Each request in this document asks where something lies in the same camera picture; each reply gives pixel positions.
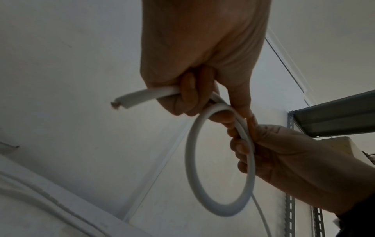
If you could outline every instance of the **skin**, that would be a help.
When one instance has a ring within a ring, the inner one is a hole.
[[[289,195],[337,215],[375,193],[375,169],[305,134],[277,125],[248,123],[257,176]],[[247,173],[246,142],[235,129],[231,149]]]
[[[261,51],[269,0],[143,0],[141,75],[147,87],[179,84],[181,95],[159,100],[174,115],[194,116],[209,103],[215,82],[231,105],[250,111],[250,76]],[[234,116],[211,120],[233,127]]]

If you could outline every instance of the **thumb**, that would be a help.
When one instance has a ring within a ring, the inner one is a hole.
[[[253,141],[263,147],[276,152],[289,150],[293,140],[290,134],[282,132],[283,126],[278,125],[252,125],[249,124],[249,131]]]
[[[227,86],[230,105],[244,118],[252,116],[250,111],[250,80],[236,86]]]

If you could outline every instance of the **hand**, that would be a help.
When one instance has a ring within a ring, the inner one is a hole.
[[[375,169],[302,133],[276,125],[254,125],[256,174],[312,206],[342,214],[375,193]],[[235,129],[230,147],[246,173],[250,152]]]
[[[181,95],[159,102],[172,114],[193,116],[207,106],[217,81],[228,89],[231,105],[250,117],[250,76],[269,8],[270,0],[143,0],[141,75],[147,87],[179,84]],[[231,113],[221,115],[212,119],[234,121]]]

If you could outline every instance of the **ceiling trim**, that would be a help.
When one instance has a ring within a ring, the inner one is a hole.
[[[307,82],[306,78],[304,77],[300,69],[294,63],[293,59],[290,57],[290,55],[283,47],[283,45],[278,40],[275,33],[272,31],[270,27],[268,27],[267,29],[266,39],[270,46],[275,50],[275,53],[277,54],[281,62],[284,64],[284,66],[287,68],[287,70],[290,72],[296,83],[303,91],[306,102],[310,106],[317,105],[318,103],[316,102],[316,99],[313,95],[312,87]]]

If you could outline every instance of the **metal bracket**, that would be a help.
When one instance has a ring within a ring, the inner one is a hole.
[[[312,207],[312,218],[314,221],[315,237],[325,237],[322,209]]]
[[[288,113],[288,128],[294,128],[293,111]],[[286,194],[285,198],[285,237],[296,236],[295,222],[295,200],[294,197]]]

